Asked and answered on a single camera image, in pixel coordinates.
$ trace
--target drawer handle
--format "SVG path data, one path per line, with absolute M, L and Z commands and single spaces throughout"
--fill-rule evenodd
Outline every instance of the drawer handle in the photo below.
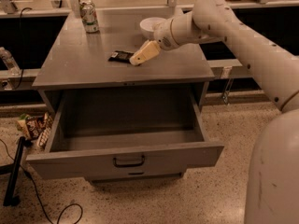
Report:
M 117 159 L 113 158 L 113 165 L 117 168 L 133 168 L 133 167 L 139 167 L 144 164 L 145 161 L 144 155 L 141 156 L 141 162 L 140 163 L 133 163 L 133 164 L 118 164 Z

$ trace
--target can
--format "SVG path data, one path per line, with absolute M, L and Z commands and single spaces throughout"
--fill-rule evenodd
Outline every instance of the can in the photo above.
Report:
M 87 33 L 96 33 L 99 31 L 95 5 L 91 0 L 80 1 L 80 15 Z

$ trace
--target speckled floor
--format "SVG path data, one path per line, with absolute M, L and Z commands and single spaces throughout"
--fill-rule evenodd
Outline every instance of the speckled floor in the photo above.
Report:
M 41 106 L 1 107 L 0 138 L 14 156 L 21 133 L 15 120 L 23 112 L 43 112 Z M 190 169 L 181 179 L 162 178 L 91 185 L 83 178 L 42 180 L 32 173 L 40 198 L 53 223 L 65 206 L 78 203 L 83 208 L 79 223 L 243 223 L 250 154 L 261 129 L 279 112 L 259 96 L 239 94 L 224 105 L 210 97 L 203 108 L 203 120 L 211 140 L 225 145 L 213 168 Z M 11 163 L 0 144 L 0 165 Z M 0 200 L 4 199 L 8 175 L 0 176 Z M 38 203 L 34 186 L 20 172 L 15 193 L 21 202 L 0 206 L 0 223 L 49 223 Z M 74 223 L 77 206 L 68 209 L 60 223 Z

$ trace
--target gray desk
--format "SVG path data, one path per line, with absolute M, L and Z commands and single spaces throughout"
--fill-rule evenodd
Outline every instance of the gray desk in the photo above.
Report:
M 138 67 L 108 61 L 114 50 L 140 48 L 143 19 L 173 12 L 98 10 L 97 34 L 69 15 L 34 83 L 55 113 L 45 152 L 27 159 L 41 176 L 106 181 L 215 165 L 222 146 L 208 142 L 200 114 L 214 76 L 198 45 L 163 51 Z

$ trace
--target black metal stand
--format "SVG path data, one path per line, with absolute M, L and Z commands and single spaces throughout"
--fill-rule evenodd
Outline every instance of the black metal stand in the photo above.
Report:
M 20 137 L 16 156 L 15 156 L 15 161 L 12 164 L 0 167 L 0 175 L 10 173 L 10 177 L 7 185 L 7 193 L 3 202 L 3 206 L 9 206 L 9 205 L 15 206 L 18 205 L 20 202 L 19 196 L 14 197 L 13 193 L 17 183 L 18 172 L 19 172 L 20 162 L 21 162 L 21 155 L 22 155 L 22 150 L 25 145 L 25 142 L 26 142 L 25 138 Z

